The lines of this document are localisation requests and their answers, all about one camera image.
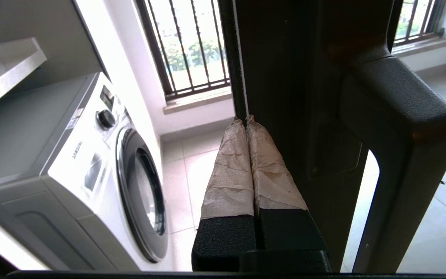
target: door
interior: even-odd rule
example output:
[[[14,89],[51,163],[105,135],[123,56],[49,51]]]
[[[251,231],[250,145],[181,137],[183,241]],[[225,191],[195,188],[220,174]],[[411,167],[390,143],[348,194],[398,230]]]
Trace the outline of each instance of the door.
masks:
[[[163,192],[147,145],[133,128],[118,135],[117,173],[135,242],[149,261],[159,262],[168,248]]]

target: washing machine door glass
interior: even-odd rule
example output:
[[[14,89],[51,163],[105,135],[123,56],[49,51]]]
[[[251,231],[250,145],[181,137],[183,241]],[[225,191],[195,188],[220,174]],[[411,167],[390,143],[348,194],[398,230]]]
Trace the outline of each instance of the washing machine door glass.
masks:
[[[132,235],[144,256],[159,262],[168,247],[163,191],[149,149],[135,129],[118,135],[117,172]]]

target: window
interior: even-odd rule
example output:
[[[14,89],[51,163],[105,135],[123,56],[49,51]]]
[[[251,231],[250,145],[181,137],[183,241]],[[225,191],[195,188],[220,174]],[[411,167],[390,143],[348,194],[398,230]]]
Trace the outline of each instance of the window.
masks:
[[[216,0],[137,0],[166,100],[230,86]]]
[[[445,0],[403,0],[395,34],[395,46],[443,35],[439,21]]]

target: washing machine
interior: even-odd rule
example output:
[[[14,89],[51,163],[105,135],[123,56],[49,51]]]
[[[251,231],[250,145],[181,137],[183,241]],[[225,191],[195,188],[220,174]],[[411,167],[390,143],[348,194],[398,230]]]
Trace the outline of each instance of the washing machine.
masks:
[[[0,100],[0,204],[71,270],[173,270],[156,166],[102,73]]]

